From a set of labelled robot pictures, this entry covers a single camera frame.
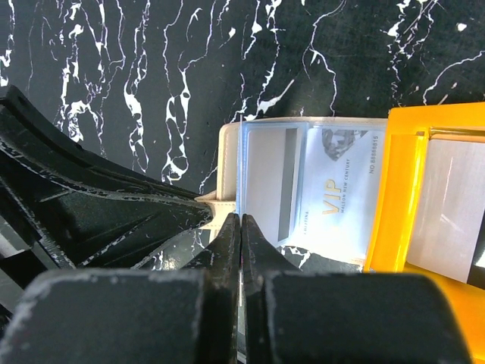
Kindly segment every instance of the card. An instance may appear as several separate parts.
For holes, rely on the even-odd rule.
[[[485,289],[485,143],[452,137],[428,144],[406,260]]]
[[[285,245],[363,265],[379,193],[385,130],[308,130],[299,218]]]

